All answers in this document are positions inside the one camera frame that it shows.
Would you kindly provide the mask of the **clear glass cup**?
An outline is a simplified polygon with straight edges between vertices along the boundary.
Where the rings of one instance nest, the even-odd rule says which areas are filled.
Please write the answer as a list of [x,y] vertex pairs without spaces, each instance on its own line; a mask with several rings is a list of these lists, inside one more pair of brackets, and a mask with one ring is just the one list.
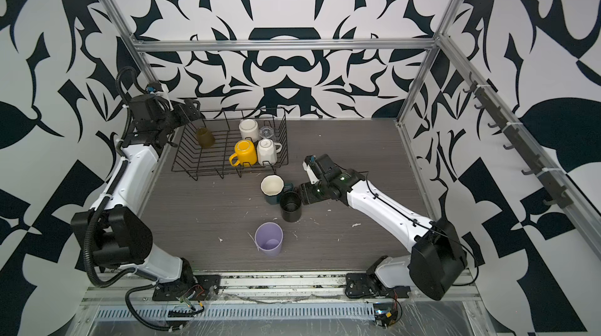
[[259,129],[259,136],[261,140],[274,140],[275,139],[275,130],[271,126],[262,126]]

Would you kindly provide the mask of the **olive glass cup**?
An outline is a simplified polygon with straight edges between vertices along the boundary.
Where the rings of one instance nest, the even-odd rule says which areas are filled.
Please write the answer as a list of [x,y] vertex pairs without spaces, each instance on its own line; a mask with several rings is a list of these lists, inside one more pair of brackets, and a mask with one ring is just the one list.
[[203,149],[212,148],[215,144],[214,135],[206,127],[201,127],[197,130],[196,138],[198,145]]

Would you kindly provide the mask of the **yellow mug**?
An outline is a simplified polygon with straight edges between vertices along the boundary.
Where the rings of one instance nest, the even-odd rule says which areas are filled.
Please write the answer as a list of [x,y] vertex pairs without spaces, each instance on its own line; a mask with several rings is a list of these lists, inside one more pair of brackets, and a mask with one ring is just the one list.
[[252,140],[239,140],[234,146],[234,153],[229,157],[231,166],[248,165],[258,163],[258,155]]

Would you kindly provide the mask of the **dark green mug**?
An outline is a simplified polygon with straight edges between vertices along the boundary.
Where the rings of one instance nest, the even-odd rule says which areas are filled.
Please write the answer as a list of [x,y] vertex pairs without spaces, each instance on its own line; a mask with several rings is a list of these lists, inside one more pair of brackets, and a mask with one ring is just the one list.
[[281,176],[269,175],[261,181],[260,189],[268,204],[277,205],[280,203],[282,195],[294,190],[294,186],[292,183],[286,182]]

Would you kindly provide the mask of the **black mug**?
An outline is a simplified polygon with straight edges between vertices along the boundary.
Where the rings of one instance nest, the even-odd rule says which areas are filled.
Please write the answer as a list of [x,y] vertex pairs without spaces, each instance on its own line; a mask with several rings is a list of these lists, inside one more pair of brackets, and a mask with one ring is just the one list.
[[288,223],[296,223],[302,215],[302,201],[298,193],[288,191],[280,198],[280,209],[283,219]]

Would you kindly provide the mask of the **grey wall hook rail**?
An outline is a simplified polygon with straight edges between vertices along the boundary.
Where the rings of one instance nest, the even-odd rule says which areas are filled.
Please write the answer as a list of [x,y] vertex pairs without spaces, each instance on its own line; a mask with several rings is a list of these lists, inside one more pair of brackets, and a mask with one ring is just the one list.
[[498,130],[508,140],[508,145],[504,145],[503,148],[516,151],[527,166],[521,173],[524,176],[535,176],[546,189],[550,199],[544,200],[543,203],[547,206],[556,205],[561,209],[572,206],[574,200],[568,193],[566,182],[560,178],[561,170],[543,157],[542,149],[527,131],[524,123],[507,108],[491,85],[480,84],[472,74],[469,74],[469,84],[465,92],[473,94],[480,102],[476,109],[487,112],[493,120],[488,126]]

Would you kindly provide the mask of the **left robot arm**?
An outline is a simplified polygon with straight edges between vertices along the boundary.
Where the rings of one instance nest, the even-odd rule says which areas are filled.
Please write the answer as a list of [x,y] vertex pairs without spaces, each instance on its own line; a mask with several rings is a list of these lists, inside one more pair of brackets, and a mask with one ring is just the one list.
[[127,274],[143,277],[168,295],[182,295],[196,279],[186,259],[159,248],[139,217],[166,146],[178,128],[202,117],[198,101],[168,101],[153,85],[129,98],[121,84],[131,66],[120,69],[115,86],[126,111],[125,129],[116,144],[117,166],[92,208],[70,222],[81,247],[91,284],[108,288]]

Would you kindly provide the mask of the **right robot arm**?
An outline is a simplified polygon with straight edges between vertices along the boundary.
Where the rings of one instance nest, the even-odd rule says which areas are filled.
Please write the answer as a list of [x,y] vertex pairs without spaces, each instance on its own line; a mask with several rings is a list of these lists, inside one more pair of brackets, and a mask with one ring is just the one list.
[[413,212],[385,195],[367,174],[344,169],[328,155],[306,157],[303,169],[309,178],[298,188],[303,204],[339,201],[378,223],[408,251],[407,256],[384,256],[369,267],[365,274],[369,296],[415,287],[439,301],[466,270],[466,250],[450,221]]

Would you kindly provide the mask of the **lavender cup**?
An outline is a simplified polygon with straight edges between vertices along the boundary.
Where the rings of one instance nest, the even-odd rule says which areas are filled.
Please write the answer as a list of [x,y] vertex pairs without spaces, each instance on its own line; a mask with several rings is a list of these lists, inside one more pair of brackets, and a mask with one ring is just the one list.
[[263,223],[255,231],[254,243],[258,251],[266,256],[278,256],[282,250],[283,229],[277,223]]

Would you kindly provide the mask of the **white mug red inside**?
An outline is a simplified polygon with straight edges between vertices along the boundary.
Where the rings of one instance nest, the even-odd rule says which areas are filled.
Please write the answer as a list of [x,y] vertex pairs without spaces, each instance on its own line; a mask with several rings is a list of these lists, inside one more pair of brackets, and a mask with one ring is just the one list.
[[261,140],[259,125],[256,120],[241,120],[239,123],[239,132],[243,140],[252,140],[253,142]]

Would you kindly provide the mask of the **small green circuit board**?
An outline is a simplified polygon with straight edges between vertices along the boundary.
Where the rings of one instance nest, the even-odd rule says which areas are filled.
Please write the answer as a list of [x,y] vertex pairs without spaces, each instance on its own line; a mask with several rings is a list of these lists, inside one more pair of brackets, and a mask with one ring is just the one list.
[[389,328],[397,323],[399,319],[399,307],[397,303],[375,303],[374,323],[381,328]]

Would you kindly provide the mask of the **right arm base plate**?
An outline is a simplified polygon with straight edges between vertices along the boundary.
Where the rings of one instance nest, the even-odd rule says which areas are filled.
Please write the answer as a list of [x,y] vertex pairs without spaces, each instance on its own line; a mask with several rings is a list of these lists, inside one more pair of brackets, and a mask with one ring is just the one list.
[[350,299],[386,298],[389,296],[389,290],[383,286],[375,274],[347,273],[345,281],[344,294]]

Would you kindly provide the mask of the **cream white mug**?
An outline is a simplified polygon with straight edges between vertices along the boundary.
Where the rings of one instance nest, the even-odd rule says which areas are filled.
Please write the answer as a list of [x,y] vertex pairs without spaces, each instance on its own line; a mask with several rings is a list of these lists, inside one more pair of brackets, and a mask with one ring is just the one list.
[[271,139],[261,139],[257,146],[258,163],[262,166],[274,166],[278,161],[278,154],[283,145]]

